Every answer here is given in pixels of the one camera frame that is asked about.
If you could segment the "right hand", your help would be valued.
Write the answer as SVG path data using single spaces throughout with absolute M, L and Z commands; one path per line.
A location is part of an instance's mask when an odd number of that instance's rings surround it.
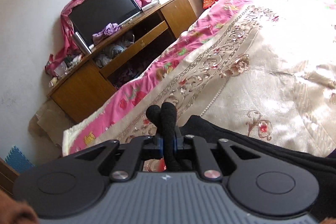
M 13 200 L 9 195 L 1 190 L 0 197 L 0 223 L 39 223 L 35 211 L 26 202 Z

